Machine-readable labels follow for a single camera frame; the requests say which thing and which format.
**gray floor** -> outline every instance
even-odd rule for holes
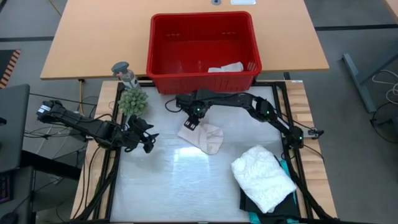
[[[62,11],[65,0],[53,0]],[[392,24],[394,20],[382,0],[305,0],[315,26],[345,26]],[[54,35],[59,15],[47,0],[13,0],[0,13],[0,37],[38,37]],[[360,71],[369,70],[372,61],[388,49],[398,38],[397,29],[356,30],[318,32],[330,70],[326,72],[294,72],[293,79],[304,80],[312,115],[316,127],[325,130],[320,140],[325,157],[326,171],[336,205],[342,220],[356,222],[390,223],[395,220],[398,206],[398,149],[396,144],[385,142],[376,135],[370,125],[371,115],[354,87],[351,77],[341,61],[343,53],[350,53]],[[40,72],[44,65],[51,42],[0,43],[0,49],[21,49],[22,54],[14,70],[9,86],[28,83],[31,92],[78,99],[78,82],[42,81]],[[398,63],[390,69],[398,72]],[[262,74],[262,77],[280,78],[279,73]],[[396,82],[395,78],[383,75],[381,79]],[[102,80],[88,80],[84,85],[84,96],[98,96]],[[375,102],[385,102],[384,94],[390,86],[370,83]],[[43,98],[31,96],[27,130],[42,126],[35,118],[35,111]],[[77,105],[65,103],[69,108]],[[394,106],[380,111],[377,119],[383,120],[396,113]],[[381,129],[389,138],[397,139],[386,126]],[[51,139],[42,144],[39,139],[25,139],[25,150],[53,157],[63,138]],[[66,154],[83,143],[72,138],[65,141],[57,156]],[[75,158],[65,158],[74,163]],[[37,185],[51,181],[46,175],[39,175]],[[64,192],[64,198],[56,191]],[[38,223],[59,222],[55,215],[58,205],[60,216],[69,217],[76,182],[63,180],[40,192],[40,203],[35,204]]]

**teal cloth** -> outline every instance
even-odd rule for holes
[[[290,173],[289,173],[289,169],[287,168],[286,161],[285,161],[285,160],[281,160],[281,161],[279,161],[279,164],[280,164],[280,166],[283,168],[283,170],[285,171],[285,173],[290,177]],[[295,193],[295,192],[293,193],[293,199],[294,199],[294,203],[297,203],[297,202],[296,202],[296,193]],[[256,213],[254,213],[254,212],[249,212],[249,218],[250,218],[250,223],[253,223],[253,224],[260,224],[260,219],[259,219],[259,217],[257,216]],[[293,219],[291,219],[291,218],[287,220],[287,223],[298,223],[298,222],[299,222],[299,221],[293,220]]]

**white tabletop surface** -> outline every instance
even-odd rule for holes
[[[209,156],[177,136],[188,115],[164,108],[174,96],[160,95],[155,88],[143,90],[149,95],[149,108],[141,117],[155,125],[148,132],[160,135],[150,154],[142,145],[121,154],[111,221],[248,222],[248,212],[239,209],[239,185],[230,164],[257,144],[279,157],[280,132],[242,108],[212,106],[202,122],[221,127],[224,142]],[[271,87],[248,92],[275,106]],[[168,106],[176,110],[174,102]]]

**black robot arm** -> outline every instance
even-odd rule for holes
[[[179,94],[175,98],[176,106],[189,115],[184,124],[188,129],[194,130],[199,124],[199,119],[205,117],[211,106],[234,106],[244,108],[250,116],[260,122],[270,123],[284,134],[291,147],[303,147],[303,131],[299,127],[285,124],[275,113],[274,107],[259,96],[250,93],[227,94],[215,93],[210,90],[196,90],[190,95]]]
[[[124,146],[127,147],[125,151],[130,152],[139,143],[143,143],[145,152],[150,153],[154,147],[155,138],[159,135],[145,136],[146,130],[152,128],[153,125],[147,124],[145,120],[137,118],[137,116],[132,115],[129,118],[127,122],[129,128],[124,131],[114,121],[91,119],[67,110],[58,100],[44,101],[36,114],[37,119],[43,123],[62,123],[66,127],[93,137],[100,147],[109,150]]]

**red basket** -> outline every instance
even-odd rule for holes
[[[242,72],[208,73],[242,62]],[[254,28],[247,12],[156,14],[150,25],[147,75],[159,93],[197,89],[243,91],[261,72]]]

